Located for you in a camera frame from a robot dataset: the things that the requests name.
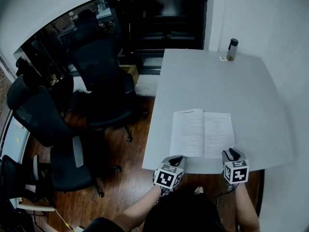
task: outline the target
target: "person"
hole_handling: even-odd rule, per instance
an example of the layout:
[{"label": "person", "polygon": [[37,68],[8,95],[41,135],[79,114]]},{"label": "person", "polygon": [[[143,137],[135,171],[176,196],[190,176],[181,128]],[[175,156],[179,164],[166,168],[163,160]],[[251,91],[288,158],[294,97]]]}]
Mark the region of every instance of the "person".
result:
[{"label": "person", "polygon": [[[161,187],[154,185],[140,200],[113,221],[95,219],[84,232],[129,232],[144,221],[143,232],[210,231],[225,232],[216,205],[198,187],[194,195],[183,191],[161,197]],[[241,232],[259,232],[259,220],[244,183],[235,189],[236,219]]]}]

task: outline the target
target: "shoe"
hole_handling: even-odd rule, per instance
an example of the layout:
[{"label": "shoe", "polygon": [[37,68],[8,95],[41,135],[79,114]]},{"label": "shoe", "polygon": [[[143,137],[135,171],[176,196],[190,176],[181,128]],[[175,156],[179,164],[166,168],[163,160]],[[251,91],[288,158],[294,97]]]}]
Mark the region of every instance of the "shoe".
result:
[{"label": "shoe", "polygon": [[204,193],[204,188],[203,187],[197,187],[194,191],[194,195],[198,195],[200,193]]}]

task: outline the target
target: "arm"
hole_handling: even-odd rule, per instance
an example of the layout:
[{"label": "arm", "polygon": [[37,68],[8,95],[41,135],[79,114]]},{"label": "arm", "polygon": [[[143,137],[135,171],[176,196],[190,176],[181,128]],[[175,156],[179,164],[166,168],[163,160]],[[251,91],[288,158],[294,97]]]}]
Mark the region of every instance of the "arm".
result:
[{"label": "arm", "polygon": [[259,218],[248,195],[245,183],[240,183],[235,190],[236,219],[241,232],[259,232]]},{"label": "arm", "polygon": [[140,226],[146,219],[155,202],[157,202],[160,195],[161,187],[155,185],[140,200],[117,216],[113,222],[125,232],[129,232]]}]

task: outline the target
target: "desk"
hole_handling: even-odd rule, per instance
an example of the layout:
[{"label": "desk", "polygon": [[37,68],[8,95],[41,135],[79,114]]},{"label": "desk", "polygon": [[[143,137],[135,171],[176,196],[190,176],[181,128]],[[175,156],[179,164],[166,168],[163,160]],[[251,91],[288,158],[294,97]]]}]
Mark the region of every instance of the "desk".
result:
[{"label": "desk", "polygon": [[[165,50],[143,168],[155,170],[169,156],[173,113],[193,108],[231,114],[235,148],[245,153],[251,171],[293,159],[286,115],[264,62],[239,54],[221,62],[219,56],[225,54]],[[222,159],[186,158],[187,173],[222,170]]]},{"label": "desk", "polygon": [[[15,121],[15,118],[10,111],[7,118],[7,123],[5,127],[8,127],[4,140],[3,149],[1,153],[1,158],[4,155],[11,157],[14,161],[22,164],[25,148],[27,145],[30,132],[22,126],[18,126],[18,122]],[[27,210],[35,211],[54,211],[52,207],[37,206],[37,205],[26,205],[20,204],[18,198],[10,199],[13,207]]]}]

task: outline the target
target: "paper document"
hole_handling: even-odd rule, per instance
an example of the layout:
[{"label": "paper document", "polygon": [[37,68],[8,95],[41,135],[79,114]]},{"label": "paper document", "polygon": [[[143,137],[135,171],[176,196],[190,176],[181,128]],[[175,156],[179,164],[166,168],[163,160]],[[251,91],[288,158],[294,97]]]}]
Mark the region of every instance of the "paper document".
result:
[{"label": "paper document", "polygon": [[204,113],[202,109],[174,113],[170,156],[221,158],[222,151],[234,144],[230,114]]}]

